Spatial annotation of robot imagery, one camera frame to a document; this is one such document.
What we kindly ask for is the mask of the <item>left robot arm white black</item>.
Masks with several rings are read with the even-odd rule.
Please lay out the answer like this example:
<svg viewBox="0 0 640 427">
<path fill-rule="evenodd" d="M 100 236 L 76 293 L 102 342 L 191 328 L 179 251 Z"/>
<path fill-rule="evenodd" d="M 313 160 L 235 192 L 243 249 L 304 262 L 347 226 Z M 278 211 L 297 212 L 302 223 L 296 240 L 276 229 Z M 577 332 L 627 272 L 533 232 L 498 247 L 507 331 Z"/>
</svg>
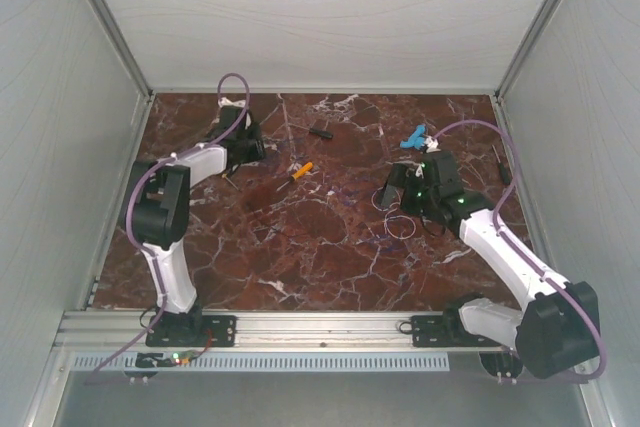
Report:
<svg viewBox="0 0 640 427">
<path fill-rule="evenodd" d="M 204 141 L 163 161 L 136 161 L 119 214 L 149 265 L 157 306 L 174 314 L 170 333 L 184 345 L 199 342 L 204 318 L 195 314 L 196 289 L 184 254 L 191 188 L 212 176 L 230 176 L 239 166 L 266 156 L 261 129 L 243 101 L 220 103 L 217 123 Z"/>
</svg>

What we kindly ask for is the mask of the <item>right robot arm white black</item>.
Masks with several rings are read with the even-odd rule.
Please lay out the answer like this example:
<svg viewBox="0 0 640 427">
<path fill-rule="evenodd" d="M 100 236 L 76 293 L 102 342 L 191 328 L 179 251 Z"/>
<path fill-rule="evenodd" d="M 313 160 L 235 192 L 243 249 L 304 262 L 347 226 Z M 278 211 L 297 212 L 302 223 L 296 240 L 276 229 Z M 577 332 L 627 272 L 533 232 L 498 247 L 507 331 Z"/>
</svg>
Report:
<svg viewBox="0 0 640 427">
<path fill-rule="evenodd" d="M 451 152 L 426 152 L 417 163 L 393 164 L 376 203 L 451 232 L 516 299 L 518 306 L 509 308 L 472 293 L 448 304 L 442 320 L 448 341 L 497 343 L 538 379 L 603 358 L 595 290 L 586 282 L 570 282 L 538 258 L 483 193 L 465 188 Z"/>
</svg>

